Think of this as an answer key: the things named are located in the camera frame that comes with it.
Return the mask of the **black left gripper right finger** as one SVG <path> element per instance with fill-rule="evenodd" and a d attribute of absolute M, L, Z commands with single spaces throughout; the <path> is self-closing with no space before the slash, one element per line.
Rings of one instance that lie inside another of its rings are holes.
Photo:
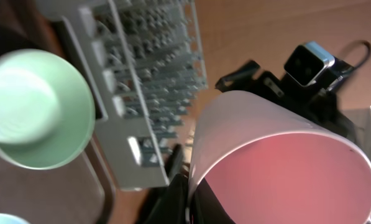
<path fill-rule="evenodd" d="M 192 224 L 235 224 L 203 179 L 192 197 Z"/>

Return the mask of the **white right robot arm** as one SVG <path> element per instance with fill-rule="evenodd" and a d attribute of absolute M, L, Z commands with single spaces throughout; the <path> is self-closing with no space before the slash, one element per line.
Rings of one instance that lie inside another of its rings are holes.
<path fill-rule="evenodd" d="M 303 63 L 285 66 L 285 76 L 277 78 L 265 71 L 255 78 L 259 65 L 247 62 L 243 67 L 218 80 L 221 92 L 247 91 L 285 109 L 299 119 L 317 124 L 331 133 L 358 145 L 371 161 L 371 108 L 346 113 L 337 107 L 337 92 L 348 81 L 354 67 L 342 60 L 325 69 L 306 86 L 309 77 Z M 359 192 L 363 200 L 371 192 L 371 175 L 356 169 L 359 158 L 354 151 L 331 137 L 311 131 L 285 130 L 245 145 L 231 159 L 244 170 L 252 171 L 256 189 L 262 189 L 274 202 L 289 205 L 313 205 L 322 199 L 350 197 Z"/>

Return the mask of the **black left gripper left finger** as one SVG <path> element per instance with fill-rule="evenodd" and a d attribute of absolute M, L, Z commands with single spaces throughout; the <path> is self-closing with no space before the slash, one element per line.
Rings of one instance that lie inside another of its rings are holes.
<path fill-rule="evenodd" d="M 152 189 L 139 210 L 136 224 L 185 224 L 188 196 L 188 173 L 182 170 L 183 147 L 177 144 L 167 160 L 165 170 L 172 177 L 166 187 Z"/>

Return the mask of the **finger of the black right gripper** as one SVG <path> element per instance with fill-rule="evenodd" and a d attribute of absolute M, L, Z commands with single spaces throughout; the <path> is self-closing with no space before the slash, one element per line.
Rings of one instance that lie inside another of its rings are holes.
<path fill-rule="evenodd" d="M 245 90 L 252 81 L 252 76 L 260 69 L 260 65 L 249 60 L 236 71 L 221 77 L 215 84 L 215 89 L 221 92 Z"/>

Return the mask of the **pink cup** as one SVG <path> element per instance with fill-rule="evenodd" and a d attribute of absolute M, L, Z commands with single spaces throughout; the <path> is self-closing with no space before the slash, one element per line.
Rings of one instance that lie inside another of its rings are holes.
<path fill-rule="evenodd" d="M 352 141 L 246 91 L 196 125 L 189 193 L 206 181 L 236 223 L 365 223 L 371 162 Z"/>

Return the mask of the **mint green bowl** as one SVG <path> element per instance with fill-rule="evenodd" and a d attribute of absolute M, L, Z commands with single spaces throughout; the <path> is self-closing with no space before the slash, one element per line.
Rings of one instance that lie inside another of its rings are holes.
<path fill-rule="evenodd" d="M 95 124 L 92 92 L 81 73 L 44 50 L 0 56 L 0 158 L 50 170 L 76 159 Z"/>

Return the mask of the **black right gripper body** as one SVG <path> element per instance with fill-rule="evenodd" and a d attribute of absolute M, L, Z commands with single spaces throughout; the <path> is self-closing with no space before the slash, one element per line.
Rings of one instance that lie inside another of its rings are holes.
<path fill-rule="evenodd" d="M 302 87 L 289 74 L 279 80 L 265 70 L 254 80 L 253 93 L 358 144 L 355 125 L 340 111 L 337 96 L 352 77 L 353 69 L 336 58 L 335 64 L 307 87 Z"/>

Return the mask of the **light blue bowl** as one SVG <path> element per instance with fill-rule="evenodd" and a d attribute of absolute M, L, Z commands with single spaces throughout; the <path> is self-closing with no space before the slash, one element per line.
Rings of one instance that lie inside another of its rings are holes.
<path fill-rule="evenodd" d="M 0 224 L 30 224 L 27 220 L 15 215 L 0 213 Z"/>

